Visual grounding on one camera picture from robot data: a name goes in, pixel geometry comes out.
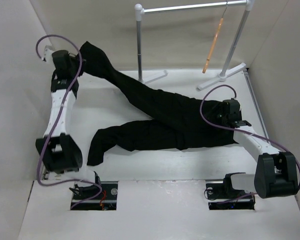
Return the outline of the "black trousers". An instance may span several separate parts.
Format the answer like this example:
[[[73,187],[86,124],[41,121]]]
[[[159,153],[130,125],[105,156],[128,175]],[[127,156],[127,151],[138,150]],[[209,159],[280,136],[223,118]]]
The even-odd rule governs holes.
[[[234,133],[207,124],[221,125],[225,102],[201,101],[178,93],[152,89],[117,71],[107,55],[88,41],[80,47],[85,63],[83,71],[116,86],[128,102],[148,115],[150,120],[136,120],[119,126],[98,129],[87,157],[88,166],[98,166],[104,154],[119,146],[127,151],[153,151],[213,148],[234,144]]]

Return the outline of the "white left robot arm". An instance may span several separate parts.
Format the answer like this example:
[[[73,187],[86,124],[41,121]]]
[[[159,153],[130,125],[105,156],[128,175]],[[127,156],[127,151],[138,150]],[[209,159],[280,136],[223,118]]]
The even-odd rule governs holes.
[[[42,170],[61,177],[60,184],[73,182],[70,188],[80,200],[95,200],[102,195],[98,174],[90,170],[82,151],[70,135],[70,121],[79,90],[79,72],[83,61],[67,50],[47,45],[42,60],[54,65],[50,82],[51,109],[43,137],[36,139],[39,153],[37,174]]]

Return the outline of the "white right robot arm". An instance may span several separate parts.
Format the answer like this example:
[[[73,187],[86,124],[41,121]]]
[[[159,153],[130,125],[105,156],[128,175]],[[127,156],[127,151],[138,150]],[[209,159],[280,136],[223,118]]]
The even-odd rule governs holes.
[[[232,98],[223,101],[222,125],[234,131],[233,139],[256,161],[254,174],[229,173],[222,185],[228,198],[235,197],[240,190],[256,193],[262,199],[295,195],[298,190],[297,161],[289,151],[281,151],[262,139],[252,125],[242,120],[240,103]]]

